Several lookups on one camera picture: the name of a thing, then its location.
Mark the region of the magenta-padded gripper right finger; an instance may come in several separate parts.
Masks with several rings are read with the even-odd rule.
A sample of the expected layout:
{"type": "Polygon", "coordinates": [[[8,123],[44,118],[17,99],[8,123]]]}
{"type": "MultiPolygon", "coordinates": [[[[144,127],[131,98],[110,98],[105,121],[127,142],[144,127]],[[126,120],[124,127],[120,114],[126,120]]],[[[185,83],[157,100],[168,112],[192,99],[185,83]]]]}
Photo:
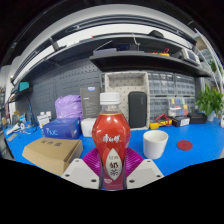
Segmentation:
{"type": "Polygon", "coordinates": [[[124,161],[125,188],[141,188],[164,177],[151,159],[143,159],[135,150],[128,148],[124,161]]]}

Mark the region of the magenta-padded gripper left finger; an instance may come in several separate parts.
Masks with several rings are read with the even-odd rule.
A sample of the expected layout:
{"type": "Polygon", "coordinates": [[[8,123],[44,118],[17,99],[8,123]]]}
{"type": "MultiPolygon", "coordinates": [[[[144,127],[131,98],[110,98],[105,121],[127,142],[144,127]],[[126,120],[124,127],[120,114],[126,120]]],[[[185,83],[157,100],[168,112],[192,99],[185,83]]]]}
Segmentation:
{"type": "Polygon", "coordinates": [[[74,159],[62,178],[84,188],[101,189],[102,164],[97,149],[92,149],[82,159],[74,159]]]}

